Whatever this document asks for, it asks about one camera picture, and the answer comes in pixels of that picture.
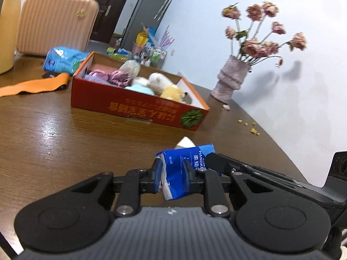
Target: orange strap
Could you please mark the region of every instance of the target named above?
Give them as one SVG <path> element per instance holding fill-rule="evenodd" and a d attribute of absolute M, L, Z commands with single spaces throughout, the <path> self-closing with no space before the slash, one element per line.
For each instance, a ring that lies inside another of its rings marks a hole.
<path fill-rule="evenodd" d="M 15 85 L 5 86 L 0 88 L 0 98 L 17 95 L 20 92 L 36 94 L 54 91 L 62 85 L 67 85 L 69 77 L 70 75 L 68 73 L 61 73 L 54 78 L 29 80 Z"/>

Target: yellow plush toy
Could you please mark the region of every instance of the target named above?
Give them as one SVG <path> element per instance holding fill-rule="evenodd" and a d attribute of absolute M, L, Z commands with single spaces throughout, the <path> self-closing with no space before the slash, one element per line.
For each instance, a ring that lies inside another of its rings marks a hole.
<path fill-rule="evenodd" d="M 183 94 L 184 92 L 181 88 L 175 84 L 171 84 L 164 89 L 160 97 L 163 99 L 182 102 Z"/>

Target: pink knitted vase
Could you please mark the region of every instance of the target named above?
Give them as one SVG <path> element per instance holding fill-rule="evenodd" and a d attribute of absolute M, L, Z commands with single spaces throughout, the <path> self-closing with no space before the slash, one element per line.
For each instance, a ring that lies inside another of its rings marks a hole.
<path fill-rule="evenodd" d="M 212 90 L 211 95 L 224 104 L 228 104 L 234 90 L 240 90 L 249 65 L 235 56 L 230 55 L 227 62 L 218 74 L 218 83 Z"/>

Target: cardboard box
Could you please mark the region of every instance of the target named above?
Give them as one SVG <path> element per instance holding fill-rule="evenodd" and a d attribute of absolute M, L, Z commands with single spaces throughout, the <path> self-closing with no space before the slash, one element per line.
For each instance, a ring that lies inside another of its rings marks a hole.
<path fill-rule="evenodd" d="M 72 79 L 71 106 L 90 111 L 135 117 L 154 123 L 197 130 L 210 108 L 193 86 L 184 78 L 152 67 L 141 66 L 139 76 L 148 77 L 160 72 L 187 92 L 192 104 L 162 99 L 120 87 L 91 82 L 83 78 L 91 66 L 108 66 L 119 69 L 123 61 L 111 59 L 98 53 L 90 53 Z"/>

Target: suitcase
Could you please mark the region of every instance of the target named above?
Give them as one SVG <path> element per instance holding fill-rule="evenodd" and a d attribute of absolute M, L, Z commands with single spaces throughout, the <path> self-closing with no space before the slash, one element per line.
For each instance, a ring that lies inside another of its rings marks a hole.
<path fill-rule="evenodd" d="M 95 0 L 26 0 L 17 30 L 16 49 L 45 56 L 53 47 L 84 51 L 99 11 Z"/>

